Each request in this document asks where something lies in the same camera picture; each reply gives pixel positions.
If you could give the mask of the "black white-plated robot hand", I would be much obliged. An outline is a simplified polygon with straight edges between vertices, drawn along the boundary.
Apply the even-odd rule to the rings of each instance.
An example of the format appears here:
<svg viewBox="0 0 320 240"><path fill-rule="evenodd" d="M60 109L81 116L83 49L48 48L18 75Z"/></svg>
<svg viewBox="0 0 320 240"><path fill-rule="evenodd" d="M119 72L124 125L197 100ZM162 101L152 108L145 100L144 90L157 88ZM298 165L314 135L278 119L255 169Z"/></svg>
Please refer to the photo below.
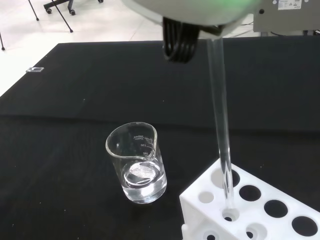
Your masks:
<svg viewBox="0 0 320 240"><path fill-rule="evenodd" d="M124 0L123 4L160 24L167 61L189 62L199 38L220 39L239 27L258 0Z"/></svg>

